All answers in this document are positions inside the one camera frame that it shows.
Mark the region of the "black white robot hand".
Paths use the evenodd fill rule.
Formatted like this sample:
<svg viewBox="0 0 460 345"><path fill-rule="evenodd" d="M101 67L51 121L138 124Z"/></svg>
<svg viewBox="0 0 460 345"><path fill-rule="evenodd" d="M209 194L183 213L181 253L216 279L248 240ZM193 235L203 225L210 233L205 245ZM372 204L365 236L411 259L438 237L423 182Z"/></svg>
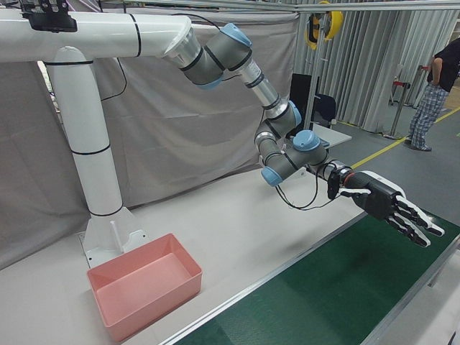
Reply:
<svg viewBox="0 0 460 345"><path fill-rule="evenodd" d="M352 198L370 216L385 221L421 247L431 245L422 229L436 236L445 234L443 228L434 224L424 211L406 198L399 185L375 172L349 173L339 191L343 196Z"/></svg>

